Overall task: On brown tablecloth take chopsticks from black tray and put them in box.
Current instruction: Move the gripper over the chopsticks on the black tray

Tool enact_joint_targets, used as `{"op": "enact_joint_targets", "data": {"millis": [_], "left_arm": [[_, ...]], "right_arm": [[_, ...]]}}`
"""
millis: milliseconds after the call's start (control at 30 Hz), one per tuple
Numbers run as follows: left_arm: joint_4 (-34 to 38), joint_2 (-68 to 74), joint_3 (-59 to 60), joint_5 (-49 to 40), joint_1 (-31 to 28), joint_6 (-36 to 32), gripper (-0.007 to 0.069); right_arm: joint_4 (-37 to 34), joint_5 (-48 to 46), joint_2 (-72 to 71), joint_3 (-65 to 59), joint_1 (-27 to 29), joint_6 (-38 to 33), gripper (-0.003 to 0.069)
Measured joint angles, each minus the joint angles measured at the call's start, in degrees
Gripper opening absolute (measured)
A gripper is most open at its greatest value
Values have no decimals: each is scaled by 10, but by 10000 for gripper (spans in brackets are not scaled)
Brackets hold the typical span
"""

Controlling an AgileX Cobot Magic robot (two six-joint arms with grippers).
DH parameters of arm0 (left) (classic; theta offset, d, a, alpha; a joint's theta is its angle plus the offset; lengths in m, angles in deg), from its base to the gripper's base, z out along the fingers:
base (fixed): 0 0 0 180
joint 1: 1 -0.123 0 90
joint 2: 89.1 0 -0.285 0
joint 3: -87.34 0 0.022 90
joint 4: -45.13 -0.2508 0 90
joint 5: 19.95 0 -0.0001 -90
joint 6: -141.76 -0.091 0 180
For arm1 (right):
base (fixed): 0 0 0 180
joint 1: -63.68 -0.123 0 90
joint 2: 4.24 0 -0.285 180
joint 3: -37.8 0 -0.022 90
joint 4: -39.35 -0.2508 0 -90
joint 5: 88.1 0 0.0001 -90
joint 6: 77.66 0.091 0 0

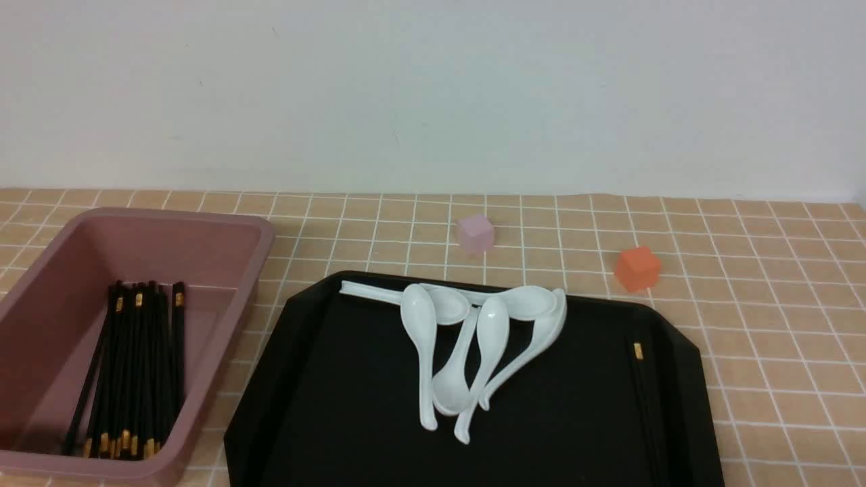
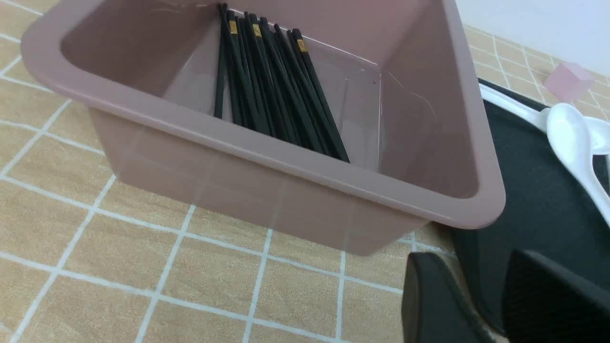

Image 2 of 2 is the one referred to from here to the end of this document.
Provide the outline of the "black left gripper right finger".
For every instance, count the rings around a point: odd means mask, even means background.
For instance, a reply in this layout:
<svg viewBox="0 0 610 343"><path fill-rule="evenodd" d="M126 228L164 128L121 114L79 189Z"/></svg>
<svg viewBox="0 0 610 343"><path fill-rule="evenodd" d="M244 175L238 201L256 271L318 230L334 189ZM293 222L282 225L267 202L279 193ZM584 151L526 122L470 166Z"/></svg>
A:
<svg viewBox="0 0 610 343"><path fill-rule="evenodd" d="M607 343L609 291L531 250L514 250L502 291L512 343Z"/></svg>

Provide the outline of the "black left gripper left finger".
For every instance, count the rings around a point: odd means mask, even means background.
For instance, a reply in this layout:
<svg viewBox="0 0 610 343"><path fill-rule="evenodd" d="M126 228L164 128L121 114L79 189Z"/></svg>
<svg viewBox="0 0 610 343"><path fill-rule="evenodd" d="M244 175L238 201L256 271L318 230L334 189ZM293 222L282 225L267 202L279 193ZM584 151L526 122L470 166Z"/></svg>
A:
<svg viewBox="0 0 610 343"><path fill-rule="evenodd" d="M486 330L448 265L433 252L407 259L401 304L406 343L484 343Z"/></svg>

